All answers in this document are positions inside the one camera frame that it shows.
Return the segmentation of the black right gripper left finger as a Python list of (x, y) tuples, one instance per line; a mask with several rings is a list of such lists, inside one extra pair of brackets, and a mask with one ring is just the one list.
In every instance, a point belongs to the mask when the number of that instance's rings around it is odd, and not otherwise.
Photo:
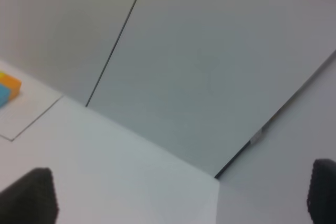
[(34, 168), (1, 191), (1, 223), (56, 223), (58, 213), (49, 168)]

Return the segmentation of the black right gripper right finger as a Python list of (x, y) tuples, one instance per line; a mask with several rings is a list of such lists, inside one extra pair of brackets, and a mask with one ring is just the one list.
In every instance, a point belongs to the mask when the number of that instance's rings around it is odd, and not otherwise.
[(335, 161), (314, 161), (307, 208), (313, 223), (335, 223)]

